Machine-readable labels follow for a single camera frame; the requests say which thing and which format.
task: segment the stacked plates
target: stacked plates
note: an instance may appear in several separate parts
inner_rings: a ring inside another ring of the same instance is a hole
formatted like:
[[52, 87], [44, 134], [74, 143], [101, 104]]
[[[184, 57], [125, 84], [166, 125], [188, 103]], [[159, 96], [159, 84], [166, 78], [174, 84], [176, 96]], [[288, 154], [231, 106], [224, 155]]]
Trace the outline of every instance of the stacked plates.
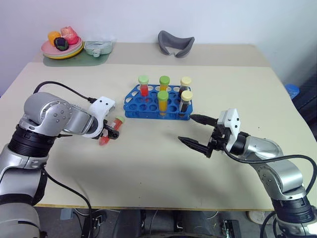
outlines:
[[79, 37], [78, 42], [75, 45], [70, 45], [66, 51], [58, 50], [55, 46], [52, 46], [49, 41], [42, 44], [41, 51], [43, 52], [43, 55], [48, 58], [62, 60], [77, 55], [83, 48], [84, 42]]

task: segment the beige tabletop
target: beige tabletop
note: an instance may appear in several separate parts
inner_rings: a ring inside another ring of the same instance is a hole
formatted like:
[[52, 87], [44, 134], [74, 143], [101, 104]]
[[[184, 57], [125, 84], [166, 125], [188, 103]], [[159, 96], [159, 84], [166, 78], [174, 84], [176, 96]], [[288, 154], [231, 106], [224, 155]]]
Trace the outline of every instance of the beige tabletop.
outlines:
[[[193, 113], [216, 118], [222, 110], [237, 108], [242, 131], [274, 140], [284, 154], [317, 158], [317, 144], [309, 127], [267, 61], [249, 45], [196, 45], [187, 58], [176, 59], [160, 54], [155, 44], [121, 43], [108, 61], [98, 66], [47, 67], [41, 62], [29, 63], [0, 99], [4, 125], [0, 146], [9, 142], [23, 115], [25, 100], [40, 82], [55, 80], [90, 97], [114, 99], [116, 109], [107, 117], [111, 121], [116, 115], [124, 115], [124, 97], [141, 74], [148, 75], [153, 84], [161, 75], [168, 75], [173, 85], [179, 84], [182, 76], [190, 76]], [[58, 86], [47, 85], [41, 91], [89, 106]], [[98, 208], [272, 209], [251, 166], [217, 151], [208, 159], [177, 139], [186, 136], [206, 144], [211, 132], [212, 127], [192, 120], [127, 118], [120, 137], [104, 147], [81, 136], [57, 139], [47, 170], [85, 194]], [[302, 171], [307, 186], [311, 165], [301, 159], [292, 161]], [[309, 199], [317, 205], [316, 187]], [[39, 205], [80, 207], [85, 203], [49, 181]]]

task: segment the yellow cap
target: yellow cap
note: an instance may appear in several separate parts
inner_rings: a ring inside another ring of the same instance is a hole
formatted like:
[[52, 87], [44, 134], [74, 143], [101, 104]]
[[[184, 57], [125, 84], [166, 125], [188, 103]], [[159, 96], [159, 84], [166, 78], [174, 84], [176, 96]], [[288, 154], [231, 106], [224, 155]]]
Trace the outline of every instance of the yellow cap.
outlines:
[[180, 85], [182, 86], [189, 86], [192, 83], [192, 79], [190, 77], [182, 77], [180, 80]]
[[182, 98], [182, 100], [188, 102], [188, 101], [192, 100], [193, 93], [191, 91], [185, 90], [182, 92], [181, 98]]

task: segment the robotic arm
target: robotic arm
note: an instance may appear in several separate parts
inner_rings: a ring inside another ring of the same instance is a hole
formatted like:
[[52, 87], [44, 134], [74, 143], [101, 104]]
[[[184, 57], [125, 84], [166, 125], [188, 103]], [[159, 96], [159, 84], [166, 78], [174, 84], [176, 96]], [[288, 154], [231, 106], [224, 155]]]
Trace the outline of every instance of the robotic arm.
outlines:
[[100, 97], [86, 111], [45, 92], [26, 100], [24, 115], [0, 154], [1, 237], [45, 237], [32, 206], [44, 196], [47, 176], [41, 167], [50, 148], [56, 138], [77, 134], [98, 139], [104, 129], [109, 138], [116, 139], [119, 132], [104, 120], [114, 107], [114, 100]]
[[[208, 158], [213, 150], [221, 150], [238, 162], [250, 164], [272, 200], [283, 237], [317, 238], [317, 218], [307, 199], [303, 176], [292, 162], [279, 160], [283, 152], [275, 142], [239, 132], [240, 118], [236, 109], [221, 112], [219, 119], [202, 115], [191, 115], [190, 118], [213, 126], [214, 130], [207, 146], [187, 137], [179, 137], [185, 145]], [[273, 158], [276, 158], [275, 162], [266, 161]], [[316, 163], [312, 159], [310, 162], [315, 170]], [[315, 179], [316, 175], [313, 175], [307, 191], [312, 188]]]

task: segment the green cap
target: green cap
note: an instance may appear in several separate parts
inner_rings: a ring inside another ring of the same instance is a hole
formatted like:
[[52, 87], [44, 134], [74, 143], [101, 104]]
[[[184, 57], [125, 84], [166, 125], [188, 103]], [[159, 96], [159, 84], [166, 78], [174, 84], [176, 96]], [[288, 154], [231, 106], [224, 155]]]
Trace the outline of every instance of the green cap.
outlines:
[[159, 91], [158, 92], [158, 99], [160, 101], [166, 101], [168, 99], [168, 92], [166, 91]]
[[146, 75], [141, 75], [138, 78], [140, 84], [148, 84], [149, 83], [149, 77]]
[[161, 76], [159, 78], [159, 83], [162, 85], [168, 85], [169, 84], [169, 77], [168, 76]]
[[124, 117], [122, 117], [122, 116], [116, 116], [115, 118], [118, 119], [118, 120], [120, 120], [120, 121], [122, 121], [122, 123], [125, 122], [125, 119], [124, 119]]

